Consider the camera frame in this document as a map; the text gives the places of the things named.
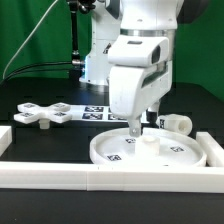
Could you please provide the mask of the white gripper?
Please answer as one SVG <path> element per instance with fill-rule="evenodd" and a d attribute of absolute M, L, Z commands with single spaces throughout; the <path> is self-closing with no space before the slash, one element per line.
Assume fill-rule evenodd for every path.
<path fill-rule="evenodd" d="M 111 112 L 130 119 L 129 134 L 141 135 L 140 116 L 147 108 L 147 121 L 154 124 L 160 102 L 171 87 L 172 63 L 167 37 L 120 35 L 108 51 Z"/>

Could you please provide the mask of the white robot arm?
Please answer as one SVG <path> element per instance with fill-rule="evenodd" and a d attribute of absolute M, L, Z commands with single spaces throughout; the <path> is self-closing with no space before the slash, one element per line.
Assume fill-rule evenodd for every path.
<path fill-rule="evenodd" d="M 112 114 L 141 135 L 141 116 L 172 84 L 175 32 L 210 0 L 96 0 L 92 44 L 80 82 L 107 90 Z"/>

